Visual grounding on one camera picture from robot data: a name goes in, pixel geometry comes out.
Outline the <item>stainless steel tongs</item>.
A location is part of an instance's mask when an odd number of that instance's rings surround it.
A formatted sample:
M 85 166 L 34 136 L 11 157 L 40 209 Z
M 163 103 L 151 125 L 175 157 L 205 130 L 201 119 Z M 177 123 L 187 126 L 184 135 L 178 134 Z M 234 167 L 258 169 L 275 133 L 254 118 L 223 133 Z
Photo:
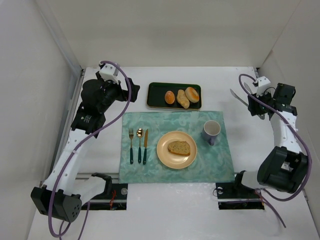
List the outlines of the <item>stainless steel tongs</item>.
M 251 88 L 249 87 L 249 85 L 247 83 L 244 83 L 244 88 L 250 93 L 250 94 L 253 94 Z M 241 99 L 231 88 L 229 89 L 230 90 L 230 93 L 231 95 L 236 98 L 238 101 L 240 101 L 242 104 L 244 104 L 247 108 L 249 107 L 248 103 L 246 103 L 243 99 Z M 264 120 L 265 119 L 265 115 L 258 115 L 258 117 L 261 119 L 261 120 Z

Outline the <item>sliced brown bread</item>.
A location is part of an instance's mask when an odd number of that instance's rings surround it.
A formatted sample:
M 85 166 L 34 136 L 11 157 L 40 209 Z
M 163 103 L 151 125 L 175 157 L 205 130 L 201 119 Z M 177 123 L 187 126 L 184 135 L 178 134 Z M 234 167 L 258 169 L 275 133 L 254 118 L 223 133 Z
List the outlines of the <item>sliced brown bread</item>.
M 173 141 L 167 146 L 171 154 L 178 156 L 189 156 L 191 154 L 191 147 L 186 141 Z

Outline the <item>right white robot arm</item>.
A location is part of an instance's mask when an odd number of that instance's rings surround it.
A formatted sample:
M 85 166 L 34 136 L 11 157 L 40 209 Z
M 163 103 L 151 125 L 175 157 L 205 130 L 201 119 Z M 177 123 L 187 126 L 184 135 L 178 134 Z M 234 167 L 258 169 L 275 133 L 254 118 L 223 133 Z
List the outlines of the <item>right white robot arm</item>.
M 254 86 L 257 91 L 248 97 L 248 110 L 252 116 L 268 115 L 274 148 L 257 171 L 243 170 L 236 175 L 235 182 L 249 189 L 269 188 L 293 194 L 308 170 L 308 157 L 292 132 L 298 115 L 296 107 L 291 105 L 296 89 L 279 83 L 271 93 L 271 83 L 266 78 Z

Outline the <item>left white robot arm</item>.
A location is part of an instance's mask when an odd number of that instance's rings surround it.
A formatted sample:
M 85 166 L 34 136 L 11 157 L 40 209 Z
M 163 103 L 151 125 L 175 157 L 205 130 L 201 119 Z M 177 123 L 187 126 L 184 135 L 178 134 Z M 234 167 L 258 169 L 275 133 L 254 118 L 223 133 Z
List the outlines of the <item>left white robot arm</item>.
M 67 143 L 54 169 L 41 187 L 34 187 L 31 199 L 42 215 L 68 223 L 78 217 L 82 206 L 98 195 L 110 195 L 112 178 L 93 173 L 88 180 L 75 186 L 80 165 L 105 121 L 106 110 L 115 102 L 135 102 L 140 86 L 129 78 L 127 90 L 112 74 L 97 72 L 95 79 L 82 85 L 81 103 L 71 124 Z

